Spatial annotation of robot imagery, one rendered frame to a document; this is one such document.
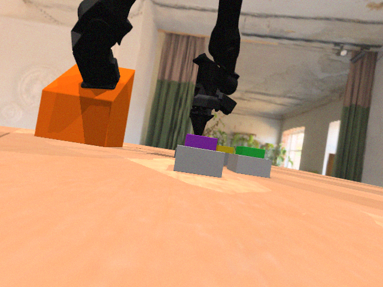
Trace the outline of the yellow button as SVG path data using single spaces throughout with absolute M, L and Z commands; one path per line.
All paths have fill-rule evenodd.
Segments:
M 228 147 L 228 146 L 217 145 L 216 151 L 225 152 L 224 164 L 223 165 L 227 166 L 227 162 L 228 162 L 228 158 L 229 158 L 229 153 L 233 154 L 233 148 L 232 147 Z

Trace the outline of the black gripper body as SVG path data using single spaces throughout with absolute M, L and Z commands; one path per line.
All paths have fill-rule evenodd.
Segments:
M 190 115 L 191 112 L 211 114 L 213 109 L 218 112 L 221 102 L 217 97 L 214 97 L 217 89 L 217 85 L 211 81 L 197 81 Z

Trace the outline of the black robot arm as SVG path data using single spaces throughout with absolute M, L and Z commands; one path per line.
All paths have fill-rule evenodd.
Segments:
M 83 82 L 82 88 L 115 89 L 120 71 L 112 47 L 120 45 L 133 29 L 128 20 L 136 0 L 83 0 L 78 21 L 71 30 L 72 51 Z M 230 114 L 236 102 L 228 97 L 238 86 L 234 72 L 240 51 L 239 15 L 242 0 L 219 0 L 218 18 L 209 40 L 208 51 L 193 62 L 198 67 L 197 81 L 211 81 L 218 87 L 214 97 L 220 100 L 220 111 Z M 218 67 L 218 66 L 219 67 Z

